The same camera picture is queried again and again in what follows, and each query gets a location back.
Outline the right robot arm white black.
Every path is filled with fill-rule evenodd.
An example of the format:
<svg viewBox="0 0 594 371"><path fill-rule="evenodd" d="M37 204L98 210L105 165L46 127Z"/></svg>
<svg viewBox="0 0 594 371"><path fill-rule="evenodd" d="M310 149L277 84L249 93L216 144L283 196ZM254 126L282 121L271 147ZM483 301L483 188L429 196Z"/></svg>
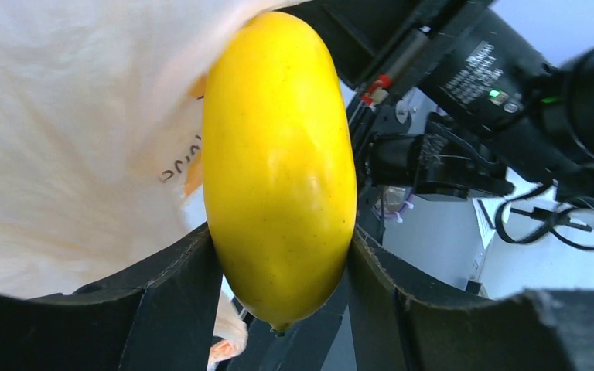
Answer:
<svg viewBox="0 0 594 371"><path fill-rule="evenodd" d="M309 1L287 8L355 91L360 190L510 195L512 169L594 199L594 48L553 66L488 1Z"/></svg>

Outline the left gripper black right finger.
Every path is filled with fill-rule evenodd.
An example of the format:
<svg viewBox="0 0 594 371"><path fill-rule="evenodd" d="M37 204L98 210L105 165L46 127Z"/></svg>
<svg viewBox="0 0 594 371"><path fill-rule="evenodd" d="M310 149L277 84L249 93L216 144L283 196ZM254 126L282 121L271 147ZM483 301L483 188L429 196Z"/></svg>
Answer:
<svg viewBox="0 0 594 371"><path fill-rule="evenodd" d="M492 301L411 266L361 228L347 277L360 370L594 370L594 291Z"/></svg>

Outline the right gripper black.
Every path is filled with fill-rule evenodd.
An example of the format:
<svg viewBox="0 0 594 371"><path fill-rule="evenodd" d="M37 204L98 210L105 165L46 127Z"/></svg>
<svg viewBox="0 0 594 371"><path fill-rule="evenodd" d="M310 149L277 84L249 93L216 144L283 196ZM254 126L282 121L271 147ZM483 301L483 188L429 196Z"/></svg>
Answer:
<svg viewBox="0 0 594 371"><path fill-rule="evenodd" d="M360 192L505 196L508 169L543 183L581 173L548 130L552 67L488 1L310 1L287 13L318 32L356 93Z"/></svg>

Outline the translucent orange plastic bag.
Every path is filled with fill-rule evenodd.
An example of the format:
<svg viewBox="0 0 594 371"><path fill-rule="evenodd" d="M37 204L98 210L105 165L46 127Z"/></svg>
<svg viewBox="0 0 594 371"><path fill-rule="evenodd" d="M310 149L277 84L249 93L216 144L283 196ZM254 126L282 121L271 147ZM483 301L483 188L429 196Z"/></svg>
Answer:
<svg viewBox="0 0 594 371"><path fill-rule="evenodd" d="M0 298L69 294L175 243L204 81L287 1L0 1Z"/></svg>

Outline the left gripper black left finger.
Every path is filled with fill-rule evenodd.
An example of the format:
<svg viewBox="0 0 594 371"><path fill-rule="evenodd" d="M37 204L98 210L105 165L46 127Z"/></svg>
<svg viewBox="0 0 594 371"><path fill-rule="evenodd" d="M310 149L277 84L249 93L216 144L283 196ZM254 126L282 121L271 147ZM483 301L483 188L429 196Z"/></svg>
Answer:
<svg viewBox="0 0 594 371"><path fill-rule="evenodd" d="M72 294L0 295L0 370L204 370L220 284L200 226Z"/></svg>

